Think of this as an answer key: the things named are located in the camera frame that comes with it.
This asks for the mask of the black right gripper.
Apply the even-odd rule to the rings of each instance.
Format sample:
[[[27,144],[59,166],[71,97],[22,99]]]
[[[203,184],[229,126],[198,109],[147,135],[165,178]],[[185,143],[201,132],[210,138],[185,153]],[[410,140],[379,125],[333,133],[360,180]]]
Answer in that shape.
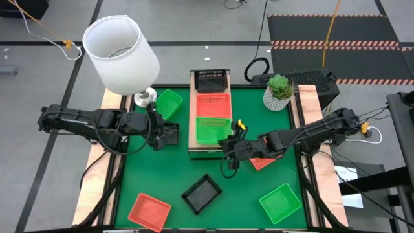
[[[233,120],[231,122],[232,134],[228,135],[226,139],[220,140],[218,145],[221,146],[223,152],[229,155],[230,158],[243,161],[255,157],[255,153],[257,153],[255,147],[260,146],[261,143],[258,139],[245,139],[249,128],[246,126],[246,129],[242,130],[237,125],[237,121]]]

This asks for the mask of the black slotted plastic basket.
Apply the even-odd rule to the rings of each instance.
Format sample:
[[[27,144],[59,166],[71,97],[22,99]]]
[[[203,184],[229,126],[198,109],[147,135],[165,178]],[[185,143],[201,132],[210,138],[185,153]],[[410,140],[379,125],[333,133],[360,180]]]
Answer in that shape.
[[[222,193],[218,184],[208,175],[202,176],[182,195],[183,201],[197,216]]]
[[[164,145],[172,146],[177,145],[179,142],[179,124],[166,122],[163,125],[163,134],[161,135],[161,140]]]
[[[194,71],[195,89],[198,93],[222,93],[228,87],[226,69]]]

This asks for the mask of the red slotted plastic basket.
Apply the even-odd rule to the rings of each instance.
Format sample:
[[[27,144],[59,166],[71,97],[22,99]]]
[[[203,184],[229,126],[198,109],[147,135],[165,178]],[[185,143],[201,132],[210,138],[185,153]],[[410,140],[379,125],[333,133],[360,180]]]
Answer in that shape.
[[[232,106],[229,94],[198,94],[197,116],[231,118]]]
[[[171,205],[144,193],[139,193],[128,220],[161,233],[168,218]]]
[[[268,166],[269,164],[273,163],[274,161],[275,161],[275,159],[260,159],[260,158],[250,159],[250,162],[252,163],[252,166],[256,170],[261,170],[265,166]]]

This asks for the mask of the green slotted plastic basket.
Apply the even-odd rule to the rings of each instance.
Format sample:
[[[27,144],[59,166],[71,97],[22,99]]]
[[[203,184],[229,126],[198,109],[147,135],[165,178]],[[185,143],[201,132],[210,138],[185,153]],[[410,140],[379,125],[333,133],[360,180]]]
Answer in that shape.
[[[182,97],[171,89],[166,89],[156,100],[157,111],[168,120],[182,104]]]
[[[301,201],[287,183],[261,197],[259,203],[274,225],[302,207]]]
[[[229,118],[198,116],[196,118],[196,140],[199,144],[217,144],[232,134]]]

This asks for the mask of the silver lamp base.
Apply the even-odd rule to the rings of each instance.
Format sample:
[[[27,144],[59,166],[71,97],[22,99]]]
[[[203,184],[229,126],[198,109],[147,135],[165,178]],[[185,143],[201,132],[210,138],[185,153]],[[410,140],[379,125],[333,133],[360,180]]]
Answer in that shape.
[[[134,102],[138,107],[147,107],[151,102],[157,99],[157,92],[152,87],[134,95]]]

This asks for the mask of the wooden sorting box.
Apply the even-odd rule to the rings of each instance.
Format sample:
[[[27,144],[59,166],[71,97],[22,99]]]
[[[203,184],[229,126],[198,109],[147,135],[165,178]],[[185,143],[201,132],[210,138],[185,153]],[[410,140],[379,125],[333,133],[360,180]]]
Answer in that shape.
[[[219,160],[223,156],[220,145],[217,144],[199,144],[196,140],[196,118],[197,118],[197,95],[198,94],[229,94],[230,75],[227,71],[228,87],[222,93],[198,93],[195,89],[194,71],[190,74],[190,103],[189,103],[189,120],[188,120],[188,154],[191,160]]]

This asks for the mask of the white patterned plant pot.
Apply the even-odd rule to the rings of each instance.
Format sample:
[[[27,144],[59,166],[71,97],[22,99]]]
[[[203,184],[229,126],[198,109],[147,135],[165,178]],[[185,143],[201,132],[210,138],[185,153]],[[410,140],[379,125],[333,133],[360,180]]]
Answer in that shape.
[[[263,95],[263,104],[271,111],[281,111],[290,102],[294,90],[292,87],[273,90],[267,87]]]

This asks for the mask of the green table mat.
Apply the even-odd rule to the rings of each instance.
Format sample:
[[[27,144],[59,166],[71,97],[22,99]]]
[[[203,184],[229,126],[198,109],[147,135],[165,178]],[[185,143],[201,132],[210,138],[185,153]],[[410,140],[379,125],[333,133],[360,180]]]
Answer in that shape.
[[[183,102],[170,118],[180,126],[179,143],[164,146],[160,151],[141,145],[140,136],[131,137],[129,150],[138,153],[126,157],[120,200],[115,225],[135,228],[128,219],[140,193],[159,199],[171,206],[164,226],[166,228],[306,228],[303,208],[273,224],[259,200],[267,193],[287,183],[297,197],[301,197],[300,182],[294,151],[281,160],[256,170],[249,160],[242,161],[235,177],[226,170],[221,173],[219,160],[192,160],[188,155],[188,119],[190,92],[175,89]],[[194,214],[181,195],[202,176],[209,175],[222,190],[200,214]]]

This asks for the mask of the white lamp shade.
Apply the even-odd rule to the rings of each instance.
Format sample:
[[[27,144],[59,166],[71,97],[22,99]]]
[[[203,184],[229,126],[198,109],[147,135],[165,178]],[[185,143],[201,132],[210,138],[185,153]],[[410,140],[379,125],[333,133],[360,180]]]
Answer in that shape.
[[[85,30],[82,43],[102,83],[115,94],[145,91],[159,76],[157,56],[127,15],[95,21]]]

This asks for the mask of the light wooden side board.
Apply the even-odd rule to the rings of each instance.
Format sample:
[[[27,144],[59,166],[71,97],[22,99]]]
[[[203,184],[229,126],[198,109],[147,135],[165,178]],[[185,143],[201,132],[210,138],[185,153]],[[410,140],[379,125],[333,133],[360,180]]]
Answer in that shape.
[[[297,93],[291,98],[290,103],[294,126],[297,128],[323,117],[318,93],[313,85],[297,86]],[[314,179],[313,185],[328,209],[340,223],[347,226],[347,216],[329,145],[320,146],[320,151],[313,156],[312,161],[305,168],[305,174],[309,179]]]
[[[132,96],[120,96],[106,89],[103,95],[101,108],[124,108],[130,110],[132,100]],[[102,155],[103,152],[104,149],[101,145],[96,144],[91,146],[87,165],[92,164],[94,161],[98,162],[94,164],[83,178],[80,196],[72,221],[74,226],[80,224],[85,220],[88,214],[90,214],[101,196],[108,189],[118,171],[122,157],[119,155],[111,155],[109,153]]]

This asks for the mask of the black perforated computer case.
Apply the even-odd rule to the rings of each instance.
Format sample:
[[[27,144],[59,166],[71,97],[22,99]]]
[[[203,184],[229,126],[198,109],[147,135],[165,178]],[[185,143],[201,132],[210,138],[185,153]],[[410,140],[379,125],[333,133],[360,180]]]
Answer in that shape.
[[[277,74],[268,74],[264,72],[261,75],[249,78],[247,71],[245,71],[245,80],[252,85],[263,85],[265,90],[268,87],[267,83],[270,78]],[[280,74],[288,78],[289,82],[294,85],[294,93],[292,97],[299,93],[300,85],[314,85],[320,102],[320,107],[323,109],[331,103],[339,94],[339,88],[336,84],[337,78],[333,72],[326,69],[294,71]]]

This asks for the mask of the white paper sheet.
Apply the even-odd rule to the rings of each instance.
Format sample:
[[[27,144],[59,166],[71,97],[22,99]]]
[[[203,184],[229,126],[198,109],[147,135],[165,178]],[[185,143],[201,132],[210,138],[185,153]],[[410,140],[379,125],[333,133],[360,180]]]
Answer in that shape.
[[[348,168],[345,166],[335,166],[338,182],[341,184],[344,181],[352,181],[358,178],[357,170],[355,168]],[[352,208],[363,208],[363,201],[361,194],[343,195],[343,205]]]

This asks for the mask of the black mat with striped edge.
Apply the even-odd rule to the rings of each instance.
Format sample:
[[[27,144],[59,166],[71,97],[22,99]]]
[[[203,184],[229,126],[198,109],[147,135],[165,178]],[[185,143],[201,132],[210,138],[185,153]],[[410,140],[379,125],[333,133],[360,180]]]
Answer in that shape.
[[[340,84],[414,85],[399,47],[274,46],[275,73],[327,69]]]
[[[273,45],[397,46],[399,40],[383,15],[270,14]]]

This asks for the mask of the black cart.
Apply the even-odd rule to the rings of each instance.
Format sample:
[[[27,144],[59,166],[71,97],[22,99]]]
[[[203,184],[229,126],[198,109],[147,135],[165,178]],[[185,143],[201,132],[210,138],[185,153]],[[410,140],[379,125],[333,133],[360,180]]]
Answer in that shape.
[[[363,217],[389,220],[393,233],[400,233],[399,222],[414,233],[414,184],[405,166],[386,171],[382,165],[336,161],[335,166],[355,168],[358,178],[339,183],[341,195],[361,194]]]

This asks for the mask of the grey floor object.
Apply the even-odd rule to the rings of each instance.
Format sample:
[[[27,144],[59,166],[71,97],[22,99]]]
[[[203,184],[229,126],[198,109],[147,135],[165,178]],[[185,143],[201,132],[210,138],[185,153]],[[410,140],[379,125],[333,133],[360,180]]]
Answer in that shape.
[[[22,67],[14,67],[14,66],[0,66],[0,75],[11,75],[16,76],[23,70]]]

